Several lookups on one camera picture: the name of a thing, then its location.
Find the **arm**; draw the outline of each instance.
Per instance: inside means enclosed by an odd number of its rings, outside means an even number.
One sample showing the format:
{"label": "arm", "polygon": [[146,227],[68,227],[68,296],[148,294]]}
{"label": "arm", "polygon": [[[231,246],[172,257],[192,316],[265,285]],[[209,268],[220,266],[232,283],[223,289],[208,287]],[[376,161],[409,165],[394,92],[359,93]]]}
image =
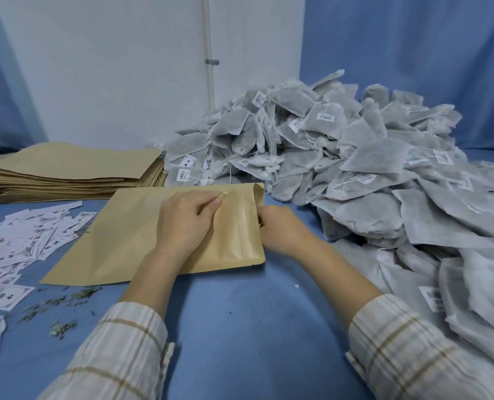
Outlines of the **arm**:
{"label": "arm", "polygon": [[288,207],[259,208],[266,248],[299,262],[349,328],[347,358],[379,399],[493,399],[493,376],[404,302],[384,295]]}
{"label": "arm", "polygon": [[141,399],[161,396],[173,344],[163,318],[174,280],[202,242],[219,192],[190,191],[164,201],[157,243],[129,287],[39,399]]}

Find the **person's left hand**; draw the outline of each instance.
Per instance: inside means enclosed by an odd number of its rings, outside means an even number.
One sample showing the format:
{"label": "person's left hand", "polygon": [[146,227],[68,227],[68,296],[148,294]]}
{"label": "person's left hand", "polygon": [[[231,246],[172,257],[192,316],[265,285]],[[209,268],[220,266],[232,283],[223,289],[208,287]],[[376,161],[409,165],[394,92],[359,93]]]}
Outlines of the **person's left hand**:
{"label": "person's left hand", "polygon": [[219,191],[177,192],[162,202],[156,249],[181,264],[203,241],[212,216],[221,204]]}

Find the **pile of white pouches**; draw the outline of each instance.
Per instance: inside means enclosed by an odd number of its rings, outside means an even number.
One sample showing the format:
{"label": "pile of white pouches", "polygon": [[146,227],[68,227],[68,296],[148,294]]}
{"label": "pile of white pouches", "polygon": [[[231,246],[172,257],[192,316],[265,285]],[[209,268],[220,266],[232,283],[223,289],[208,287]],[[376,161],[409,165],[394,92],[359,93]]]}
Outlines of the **pile of white pouches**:
{"label": "pile of white pouches", "polygon": [[312,204],[327,239],[494,374],[494,163],[468,162],[453,105],[343,70],[247,91],[165,147],[166,186],[263,182]]}

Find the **blue tablecloth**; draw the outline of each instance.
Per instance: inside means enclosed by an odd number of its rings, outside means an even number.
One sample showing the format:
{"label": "blue tablecloth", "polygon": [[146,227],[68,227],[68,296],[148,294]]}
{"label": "blue tablecloth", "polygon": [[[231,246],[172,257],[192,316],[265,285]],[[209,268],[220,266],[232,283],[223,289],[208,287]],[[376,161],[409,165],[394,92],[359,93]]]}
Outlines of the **blue tablecloth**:
{"label": "blue tablecloth", "polygon": [[[492,151],[467,153],[470,159],[494,161]],[[72,214],[99,211],[105,203],[84,201]],[[266,204],[280,205],[268,196]],[[0,205],[0,221],[24,208],[50,205]],[[291,206],[322,235],[310,207]],[[71,245],[25,268],[18,284],[39,289],[11,312],[0,312],[7,322],[0,347],[0,400],[36,398],[126,288],[107,285],[82,306],[62,302],[30,321],[20,321],[30,313],[24,309],[82,289],[39,283]],[[177,278],[165,320],[169,339],[177,346],[164,398],[373,399],[345,360],[346,331],[319,288],[296,262],[266,255],[264,265]],[[56,320],[78,325],[59,340],[49,336],[49,324]]]}

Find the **plaid sleeve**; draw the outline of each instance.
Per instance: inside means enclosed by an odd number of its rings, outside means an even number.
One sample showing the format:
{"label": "plaid sleeve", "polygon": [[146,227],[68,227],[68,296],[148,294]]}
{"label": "plaid sleeve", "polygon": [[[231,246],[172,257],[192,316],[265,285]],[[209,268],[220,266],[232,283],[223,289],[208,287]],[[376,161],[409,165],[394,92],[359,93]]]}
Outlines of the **plaid sleeve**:
{"label": "plaid sleeve", "polygon": [[347,359],[378,399],[494,399],[494,376],[396,296],[366,304],[349,341]]}
{"label": "plaid sleeve", "polygon": [[78,349],[67,370],[39,399],[161,397],[173,344],[162,318],[147,306],[113,305]]}

